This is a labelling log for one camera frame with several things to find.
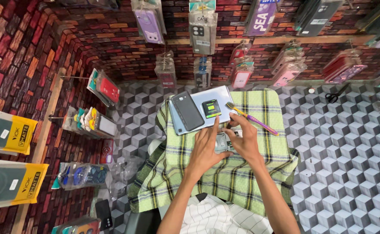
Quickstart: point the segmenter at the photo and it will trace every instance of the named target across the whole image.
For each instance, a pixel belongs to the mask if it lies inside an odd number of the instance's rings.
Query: brush bristles
[[[235,104],[231,102],[227,102],[226,105],[229,106],[230,108],[235,108]]]

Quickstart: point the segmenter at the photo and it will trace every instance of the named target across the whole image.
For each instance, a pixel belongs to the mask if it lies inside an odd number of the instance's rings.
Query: toothbrush
[[[270,128],[269,126],[263,124],[262,122],[260,122],[259,120],[257,120],[255,117],[249,115],[249,114],[245,114],[243,113],[242,111],[240,111],[238,108],[235,107],[235,104],[231,103],[231,102],[227,102],[226,105],[230,108],[230,109],[234,109],[236,110],[237,112],[239,112],[241,115],[245,116],[248,120],[252,120],[254,121],[255,123],[261,125],[264,129],[268,130],[270,133],[278,136],[279,133],[275,130],[273,130],[272,128]]]

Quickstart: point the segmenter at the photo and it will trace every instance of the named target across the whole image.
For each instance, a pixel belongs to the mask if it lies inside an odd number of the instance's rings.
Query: green plaid cloth
[[[253,123],[258,128],[259,152],[265,158],[269,174],[292,208],[288,193],[299,157],[298,151],[287,146],[277,93],[265,89],[231,92],[231,96],[238,109],[279,132],[279,136],[274,136]],[[132,212],[147,211],[171,203],[193,150],[196,132],[176,135],[168,111],[168,100],[161,105],[156,118],[157,125],[166,133],[167,139],[151,154],[129,190]],[[192,196],[203,192],[265,216],[254,173],[240,155],[225,158],[209,169],[194,186]]]

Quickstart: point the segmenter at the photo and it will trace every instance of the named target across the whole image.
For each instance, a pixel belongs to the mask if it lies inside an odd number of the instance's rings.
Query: brick wall
[[[373,9],[380,0],[354,0],[354,10],[344,4],[333,16],[321,35],[353,35],[357,32],[354,24]],[[242,37],[244,20],[250,8],[249,0],[217,0],[216,12],[219,15],[217,37]],[[295,35],[294,17],[301,0],[285,0],[276,17],[268,36]],[[162,1],[164,21],[167,28],[166,39],[188,38],[188,1]],[[135,17],[131,11],[130,1],[122,1],[120,11],[103,9],[62,9],[52,8],[57,17],[70,28],[83,45],[94,56],[90,62],[105,69],[115,80],[153,80],[155,54],[164,51],[163,45],[145,43],[139,37]],[[227,80],[230,68],[229,57],[236,45],[217,45],[213,55],[213,80]],[[283,45],[256,45],[250,54],[255,56],[255,73],[253,80],[270,80],[272,75],[268,65],[279,53]],[[348,44],[309,44],[306,64],[309,69],[297,79],[321,79],[319,68],[329,61],[335,53],[348,49]],[[361,47],[364,64],[369,68],[355,79],[371,79],[380,70],[380,49]],[[167,45],[175,53],[175,65],[178,79],[193,78],[193,60],[200,56],[193,54],[189,45]]]
[[[2,160],[30,162],[60,67],[66,75],[89,75],[86,61],[91,56],[70,30],[44,3],[37,0],[0,0],[0,111],[38,121],[31,155],[0,155]],[[95,106],[101,101],[86,90],[87,80],[64,81],[57,113],[69,105]],[[43,161],[50,164],[47,174],[56,174],[60,162],[98,162],[101,143],[63,131],[53,123]],[[55,177],[46,177],[37,203],[29,206],[23,233],[48,233],[52,227],[89,213],[93,188],[73,191],[51,190]],[[10,233],[18,206],[0,208],[0,234]]]

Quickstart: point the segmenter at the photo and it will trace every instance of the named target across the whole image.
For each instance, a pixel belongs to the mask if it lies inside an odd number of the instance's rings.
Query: floor
[[[291,189],[293,207],[305,233],[380,233],[380,89],[353,84],[328,104],[325,94],[341,87],[316,86],[314,94],[306,87],[270,87],[279,94],[287,143],[301,154]],[[123,103],[110,111],[120,131],[114,149],[117,163],[132,155],[149,157],[149,143],[165,137],[155,126],[156,111],[166,97],[184,90],[199,91],[182,85],[171,90],[126,85]],[[130,215],[126,190],[134,179],[115,183],[118,194],[110,202],[115,228],[105,233],[125,232]],[[109,197],[107,188],[99,190],[98,200]]]

